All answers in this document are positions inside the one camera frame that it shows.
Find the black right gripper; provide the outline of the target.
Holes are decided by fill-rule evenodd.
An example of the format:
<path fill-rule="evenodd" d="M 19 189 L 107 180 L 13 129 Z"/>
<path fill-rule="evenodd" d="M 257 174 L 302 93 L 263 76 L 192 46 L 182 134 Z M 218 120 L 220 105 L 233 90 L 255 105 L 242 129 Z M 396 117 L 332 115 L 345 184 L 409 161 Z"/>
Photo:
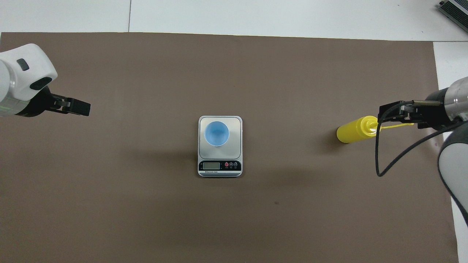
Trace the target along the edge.
<path fill-rule="evenodd" d="M 440 104 L 434 105 L 423 105 L 422 100 L 415 100 L 418 105 L 418 114 L 420 115 L 420 122 L 417 124 L 418 129 L 433 128 L 434 130 L 441 130 L 442 128 L 448 127 L 452 124 L 449 119 L 446 108 L 445 98 L 448 89 L 442 89 L 437 92 L 431 93 L 424 101 L 437 101 Z M 379 123 L 386 122 L 399 122 L 399 123 L 416 123 L 415 119 L 412 119 L 410 112 L 404 110 L 404 107 L 411 107 L 413 100 L 399 100 L 394 103 L 388 103 L 379 107 Z"/>

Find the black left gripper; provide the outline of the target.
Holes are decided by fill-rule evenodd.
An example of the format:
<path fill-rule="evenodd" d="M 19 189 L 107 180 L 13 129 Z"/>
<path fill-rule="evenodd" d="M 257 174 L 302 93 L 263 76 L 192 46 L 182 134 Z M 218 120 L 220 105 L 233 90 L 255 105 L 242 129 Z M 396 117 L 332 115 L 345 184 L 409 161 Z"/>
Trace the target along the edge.
<path fill-rule="evenodd" d="M 52 94 L 46 85 L 28 102 L 28 105 L 16 115 L 32 118 L 42 114 L 46 110 L 61 114 L 75 114 L 88 117 L 91 104 L 72 97 Z"/>

